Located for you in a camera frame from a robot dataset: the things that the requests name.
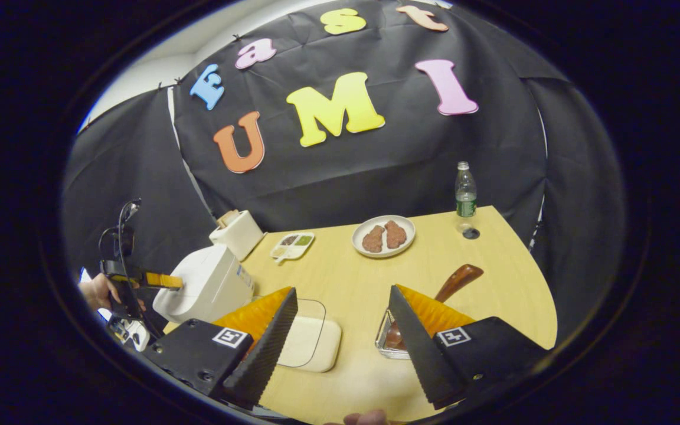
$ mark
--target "plastic water bottle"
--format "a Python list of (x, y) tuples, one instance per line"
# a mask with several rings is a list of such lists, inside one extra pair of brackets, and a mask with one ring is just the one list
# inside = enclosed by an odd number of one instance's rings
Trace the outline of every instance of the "plastic water bottle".
[(458, 162), (458, 176), (456, 177), (456, 214), (458, 215), (458, 231), (464, 232), (473, 227), (470, 223), (477, 212), (477, 184), (472, 173), (469, 172), (469, 163)]

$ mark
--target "light wood tabletop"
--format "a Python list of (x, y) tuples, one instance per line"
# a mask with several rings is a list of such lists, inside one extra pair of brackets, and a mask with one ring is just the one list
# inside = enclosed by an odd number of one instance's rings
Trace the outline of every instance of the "light wood tabletop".
[[(335, 366), (313, 373), (277, 366), (260, 404), (308, 423), (338, 422), (346, 414), (384, 408), (391, 420), (415, 420), (437, 413), (416, 378), (410, 360), (383, 357), (374, 345), (391, 285), (400, 283), (434, 296), (463, 264), (484, 275), (446, 301), (475, 320), (498, 316), (545, 349), (555, 345), (555, 303), (542, 272), (513, 229), (494, 209), (480, 207), (469, 240), (457, 231), (455, 212), (410, 218), (412, 244), (402, 253), (372, 259), (351, 244), (357, 225), (310, 229), (316, 238), (302, 258), (276, 264), (270, 250), (287, 233), (267, 234), (242, 263), (265, 295), (296, 288), (316, 299), (327, 318), (342, 328)], [(175, 327), (170, 323), (165, 331)]]

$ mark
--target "foam letter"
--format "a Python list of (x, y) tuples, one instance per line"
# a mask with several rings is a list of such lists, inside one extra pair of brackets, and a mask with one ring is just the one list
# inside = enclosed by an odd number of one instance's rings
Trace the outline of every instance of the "foam letter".
[(235, 62), (235, 68), (245, 70), (256, 62), (264, 62), (265, 60), (272, 58), (276, 52), (276, 49), (272, 48), (271, 38), (256, 40), (240, 49), (238, 52), (238, 56), (240, 57), (238, 57), (237, 62)]
[(423, 11), (416, 6), (411, 5), (401, 6), (395, 10), (407, 14), (408, 17), (413, 19), (413, 22), (416, 22), (416, 24), (419, 24), (424, 28), (433, 31), (447, 31), (447, 26), (445, 24), (432, 21), (430, 16), (434, 16), (434, 14), (430, 11)]
[(362, 17), (356, 16), (357, 11), (353, 9), (338, 9), (329, 11), (319, 17), (319, 21), (325, 24), (324, 30), (332, 35), (344, 32), (358, 31), (367, 26), (367, 22)]
[(351, 133), (378, 129), (385, 124), (385, 118), (374, 110), (372, 100), (364, 81), (365, 73), (349, 73), (337, 79), (332, 100), (321, 95), (312, 87), (297, 89), (287, 97), (289, 104), (295, 105), (303, 137), (300, 145), (308, 147), (322, 143), (326, 132), (319, 130), (316, 121), (323, 124), (335, 137), (342, 131), (345, 111), (348, 111), (348, 124), (345, 128)]
[(198, 97), (206, 102), (206, 109), (212, 110), (217, 100), (222, 97), (224, 87), (214, 88), (216, 84), (222, 83), (222, 78), (216, 75), (214, 71), (217, 70), (216, 64), (211, 64), (206, 67), (206, 70), (196, 80), (194, 86), (191, 87), (191, 96), (196, 94)]
[(214, 142), (219, 146), (219, 153), (222, 154), (224, 166), (231, 172), (243, 174), (243, 172), (258, 167), (264, 159), (264, 141), (261, 139), (259, 124), (256, 123), (258, 118), (259, 113), (253, 111), (246, 113), (243, 118), (238, 120), (238, 126), (246, 129), (248, 141), (251, 143), (251, 153), (246, 157), (240, 156), (235, 148), (234, 126), (224, 127), (214, 135)]
[(474, 113), (479, 109), (474, 100), (469, 99), (461, 84), (453, 73), (455, 65), (450, 60), (423, 60), (416, 64), (416, 69), (424, 71), (437, 89), (440, 105), (437, 110), (443, 115)]

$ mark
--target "human hand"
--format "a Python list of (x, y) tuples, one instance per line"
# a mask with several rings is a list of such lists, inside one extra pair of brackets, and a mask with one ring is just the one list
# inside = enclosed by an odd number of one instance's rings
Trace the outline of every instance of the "human hand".
[[(117, 288), (103, 273), (97, 274), (96, 277), (89, 282), (81, 282), (79, 287), (81, 293), (83, 293), (83, 297), (86, 298), (86, 302), (93, 310), (101, 308), (111, 310), (112, 304), (109, 301), (110, 293), (116, 302), (122, 304), (121, 299), (119, 299)], [(138, 284), (133, 283), (133, 287), (138, 288)], [(145, 312), (146, 306), (143, 304), (142, 299), (138, 299), (138, 304), (140, 304), (140, 309)]]
[[(344, 425), (401, 425), (403, 422), (388, 420), (383, 409), (374, 409), (365, 414), (351, 413), (342, 418)], [(328, 422), (324, 425), (340, 425), (340, 423)]]

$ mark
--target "brown spatula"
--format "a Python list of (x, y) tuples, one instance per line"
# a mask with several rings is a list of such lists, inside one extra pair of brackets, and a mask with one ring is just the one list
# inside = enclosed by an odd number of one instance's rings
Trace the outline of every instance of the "brown spatula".
[[(456, 293), (458, 290), (474, 282), (477, 277), (484, 274), (484, 271), (477, 266), (472, 266), (471, 264), (464, 264), (459, 267), (455, 273), (451, 274), (447, 278), (445, 284), (440, 288), (440, 292), (434, 297), (439, 302), (445, 302), (446, 299), (450, 298), (451, 295)], [(387, 333), (385, 339), (385, 348), (387, 349), (399, 349), (405, 350), (406, 345), (403, 342), (403, 337), (400, 335), (400, 329), (397, 327), (396, 322), (392, 322), (390, 325), (390, 330)]]

